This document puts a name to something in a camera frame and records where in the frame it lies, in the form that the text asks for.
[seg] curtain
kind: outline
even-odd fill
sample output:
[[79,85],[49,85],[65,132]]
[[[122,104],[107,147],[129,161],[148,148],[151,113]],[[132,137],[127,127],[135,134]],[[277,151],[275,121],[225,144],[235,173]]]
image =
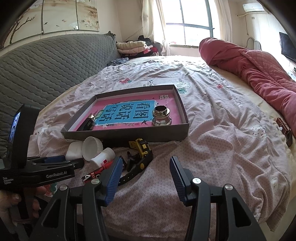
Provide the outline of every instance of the curtain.
[[221,39],[232,43],[232,22],[228,0],[214,0],[220,24]]
[[170,44],[166,39],[166,23],[161,0],[143,0],[142,25],[144,38],[161,44],[161,54],[170,55]]

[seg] gray box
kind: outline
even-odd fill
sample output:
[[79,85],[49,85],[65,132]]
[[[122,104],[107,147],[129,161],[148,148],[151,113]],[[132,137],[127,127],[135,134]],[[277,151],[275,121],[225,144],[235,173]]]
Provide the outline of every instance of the gray box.
[[[106,99],[113,96],[117,98],[130,94],[163,94],[163,91],[172,93],[181,118],[181,124],[169,126],[147,126],[127,129],[95,130],[95,131],[71,131],[85,116],[85,112],[93,106],[96,100]],[[180,95],[174,85],[145,86],[125,90],[112,91],[93,96],[62,128],[61,133],[65,139],[85,140],[89,136],[96,137],[103,141],[105,147],[128,147],[128,141],[135,141],[142,138],[147,142],[168,142],[182,141],[188,135],[189,122]]]

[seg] black watch strap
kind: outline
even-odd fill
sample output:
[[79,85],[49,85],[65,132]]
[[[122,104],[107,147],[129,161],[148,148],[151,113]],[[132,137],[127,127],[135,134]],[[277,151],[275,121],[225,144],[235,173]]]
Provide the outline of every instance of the black watch strap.
[[142,160],[133,169],[131,169],[130,172],[128,172],[125,176],[120,178],[118,186],[127,183],[136,175],[138,175],[143,170],[145,170],[152,160],[153,160],[153,153],[152,151],[149,151],[149,153],[144,158],[142,158]]

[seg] floral mural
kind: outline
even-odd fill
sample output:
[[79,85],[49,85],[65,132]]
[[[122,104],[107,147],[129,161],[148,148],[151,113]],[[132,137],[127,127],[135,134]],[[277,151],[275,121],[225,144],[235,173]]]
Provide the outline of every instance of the floral mural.
[[73,29],[99,31],[96,0],[37,0],[0,37],[0,49],[30,36]]
[[37,0],[29,7],[2,36],[0,49],[18,40],[41,33],[41,10],[43,0]]
[[79,29],[99,30],[96,0],[76,0]]

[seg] blue gripper pad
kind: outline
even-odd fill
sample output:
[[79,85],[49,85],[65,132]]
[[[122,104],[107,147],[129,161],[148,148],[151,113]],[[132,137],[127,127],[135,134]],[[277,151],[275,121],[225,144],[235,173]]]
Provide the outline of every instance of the blue gripper pad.
[[179,200],[186,205],[189,199],[188,196],[191,194],[191,183],[176,156],[173,156],[170,159],[170,173],[172,175]]
[[100,180],[102,181],[101,198],[102,206],[107,207],[114,199],[119,179],[122,173],[123,160],[121,157],[116,157],[113,164],[107,169],[102,171]]

